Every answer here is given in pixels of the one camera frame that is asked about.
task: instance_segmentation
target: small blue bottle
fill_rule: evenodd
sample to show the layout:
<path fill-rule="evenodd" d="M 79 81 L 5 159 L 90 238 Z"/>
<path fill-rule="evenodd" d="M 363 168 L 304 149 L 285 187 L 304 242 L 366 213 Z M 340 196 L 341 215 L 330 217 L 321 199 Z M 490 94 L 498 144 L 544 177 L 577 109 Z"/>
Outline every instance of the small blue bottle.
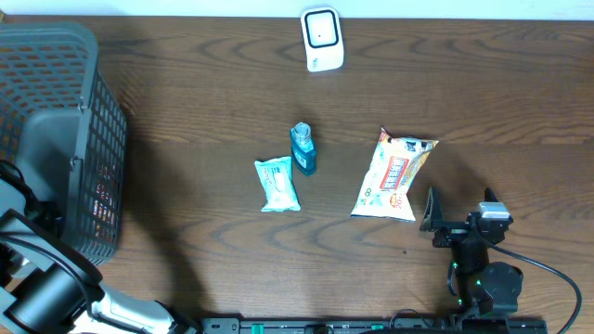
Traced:
<path fill-rule="evenodd" d="M 312 129 L 304 122 L 295 125 L 289 131 L 291 151 L 295 165 L 305 175 L 316 172 L 316 144 L 312 138 Z"/>

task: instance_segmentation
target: blue snack packet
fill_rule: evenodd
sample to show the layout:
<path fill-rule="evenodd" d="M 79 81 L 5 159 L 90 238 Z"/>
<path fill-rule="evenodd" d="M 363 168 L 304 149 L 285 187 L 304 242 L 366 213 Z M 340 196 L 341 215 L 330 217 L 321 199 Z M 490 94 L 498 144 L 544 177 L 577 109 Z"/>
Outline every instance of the blue snack packet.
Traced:
<path fill-rule="evenodd" d="M 262 208 L 262 212 L 301 209 L 292 183 L 291 157 L 276 158 L 266 162 L 256 161 L 254 165 L 266 193 L 266 205 Z"/>

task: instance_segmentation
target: table surface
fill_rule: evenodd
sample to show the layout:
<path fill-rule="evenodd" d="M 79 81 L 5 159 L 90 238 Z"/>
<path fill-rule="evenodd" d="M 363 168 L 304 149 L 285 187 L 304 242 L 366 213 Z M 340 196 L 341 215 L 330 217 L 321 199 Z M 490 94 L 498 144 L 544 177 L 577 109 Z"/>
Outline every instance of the table surface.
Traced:
<path fill-rule="evenodd" d="M 464 219 L 491 186 L 514 217 L 501 246 L 582 289 L 594 326 L 594 28 L 587 22 L 344 19 L 337 71 L 309 73 L 297 19 L 75 20 L 129 121 L 121 245 L 105 281 L 190 315 L 444 312 L 450 252 L 419 232 L 429 186 Z M 300 212 L 260 212 L 256 160 L 313 127 L 318 170 Z M 351 219 L 380 135 L 440 140 L 408 192 L 415 224 Z M 519 315 L 556 332 L 575 305 L 556 276 L 524 273 Z"/>

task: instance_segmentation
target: white wall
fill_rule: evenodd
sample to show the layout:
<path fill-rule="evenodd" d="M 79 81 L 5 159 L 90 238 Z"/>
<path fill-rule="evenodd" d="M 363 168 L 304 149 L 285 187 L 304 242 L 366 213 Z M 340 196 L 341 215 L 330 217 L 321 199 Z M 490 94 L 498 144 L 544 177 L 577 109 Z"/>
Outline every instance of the white wall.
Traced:
<path fill-rule="evenodd" d="M 2 0 L 7 14 L 298 17 L 312 0 Z M 594 19 L 594 0 L 326 0 L 343 18 Z"/>

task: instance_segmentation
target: gray basket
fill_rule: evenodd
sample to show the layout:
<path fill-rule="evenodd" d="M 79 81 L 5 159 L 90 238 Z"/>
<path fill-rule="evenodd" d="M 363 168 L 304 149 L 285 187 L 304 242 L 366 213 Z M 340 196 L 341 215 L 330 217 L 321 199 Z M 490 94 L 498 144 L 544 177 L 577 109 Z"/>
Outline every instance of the gray basket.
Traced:
<path fill-rule="evenodd" d="M 93 264 L 116 250 L 126 143 L 97 51 L 78 24 L 0 24 L 0 159 L 58 204 L 60 239 Z"/>

